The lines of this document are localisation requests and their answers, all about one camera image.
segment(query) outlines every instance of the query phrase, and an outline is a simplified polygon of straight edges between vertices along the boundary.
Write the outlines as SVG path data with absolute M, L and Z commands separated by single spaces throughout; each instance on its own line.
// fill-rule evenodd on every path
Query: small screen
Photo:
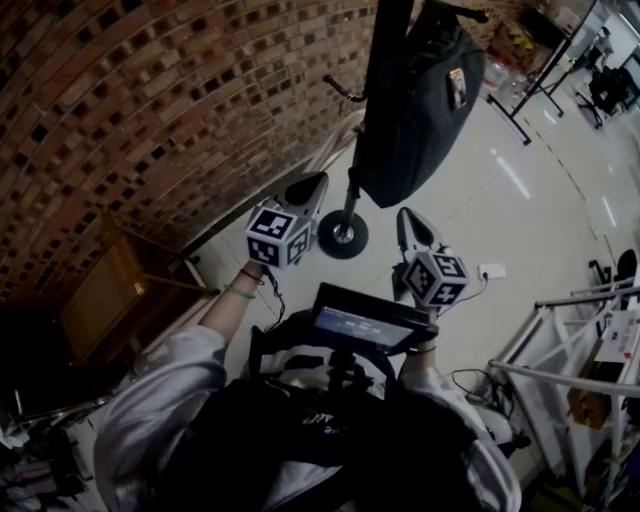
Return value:
M 388 324 L 327 307 L 320 310 L 315 326 L 388 347 L 394 347 L 413 332 L 408 327 Z

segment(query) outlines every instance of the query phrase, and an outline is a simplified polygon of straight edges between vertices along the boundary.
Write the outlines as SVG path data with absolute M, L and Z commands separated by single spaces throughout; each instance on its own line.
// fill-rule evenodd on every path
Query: black bag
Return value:
M 458 68 L 466 84 L 460 108 L 449 77 Z M 449 153 L 483 76 L 484 52 L 446 4 L 427 2 L 400 53 L 371 81 L 360 161 L 350 178 L 381 208 L 413 194 Z

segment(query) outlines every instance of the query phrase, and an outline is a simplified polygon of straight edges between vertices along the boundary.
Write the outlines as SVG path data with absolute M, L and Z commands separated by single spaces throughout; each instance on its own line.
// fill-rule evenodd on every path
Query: brick wall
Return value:
M 461 0 L 486 44 L 520 0 Z M 100 212 L 180 248 L 308 153 L 360 89 L 375 0 L 0 2 L 0 302 L 60 301 Z

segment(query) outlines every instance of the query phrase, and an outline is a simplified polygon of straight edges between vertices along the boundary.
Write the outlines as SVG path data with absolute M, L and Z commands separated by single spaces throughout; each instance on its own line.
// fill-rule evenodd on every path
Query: wall socket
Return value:
M 478 265 L 478 276 L 484 279 L 483 274 L 487 274 L 488 279 L 504 279 L 507 277 L 507 267 L 504 263 L 483 263 Z

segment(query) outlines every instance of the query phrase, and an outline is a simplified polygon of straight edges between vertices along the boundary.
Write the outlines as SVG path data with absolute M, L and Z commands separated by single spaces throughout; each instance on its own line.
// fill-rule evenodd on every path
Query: bracelet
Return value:
M 418 350 L 417 348 L 412 348 L 409 351 L 409 354 L 412 356 L 419 356 L 422 354 L 428 354 L 429 352 L 433 352 L 436 349 L 436 347 L 432 347 L 432 348 L 428 348 L 427 350 Z
M 251 279 L 253 279 L 254 281 L 256 281 L 258 284 L 263 285 L 264 281 L 262 279 L 258 279 L 256 276 L 249 274 L 249 272 L 247 272 L 245 269 L 241 268 L 240 272 L 242 274 L 244 274 L 245 276 L 249 276 Z
M 229 284 L 224 285 L 224 289 L 228 292 L 235 293 L 236 295 L 240 295 L 240 297 L 244 297 L 245 299 L 253 300 L 256 298 L 252 293 L 243 292 L 242 290 L 238 290 Z

